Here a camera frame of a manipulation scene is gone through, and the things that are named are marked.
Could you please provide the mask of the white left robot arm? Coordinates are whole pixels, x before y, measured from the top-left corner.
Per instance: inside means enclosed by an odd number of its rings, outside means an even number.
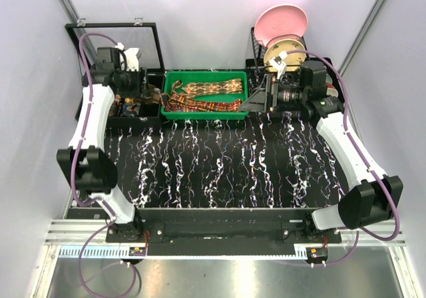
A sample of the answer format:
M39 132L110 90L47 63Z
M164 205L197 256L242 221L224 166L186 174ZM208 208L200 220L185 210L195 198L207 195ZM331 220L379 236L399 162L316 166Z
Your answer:
M144 226L135 205L118 186L118 170L105 154L104 135L114 90L138 81L137 48L118 43L99 47L83 79L83 101L69 145L57 151L57 162L80 207L98 204L110 218L108 231L119 239L138 241Z

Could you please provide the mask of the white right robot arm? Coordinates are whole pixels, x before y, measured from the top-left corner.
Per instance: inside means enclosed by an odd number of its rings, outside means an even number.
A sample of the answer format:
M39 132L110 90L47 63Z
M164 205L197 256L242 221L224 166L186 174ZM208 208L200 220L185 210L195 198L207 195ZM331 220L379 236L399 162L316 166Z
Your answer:
M304 238L317 242L331 229L362 229L395 220L389 241L399 233L397 204L403 191L398 176L388 176L358 138L340 100L327 93L326 61L305 61L295 84L285 81L287 66L283 59L271 61L276 74L267 73L260 88L240 106L244 112L274 112L291 104L316 128L337 158L346 177L349 192L338 204L313 211L302 226Z

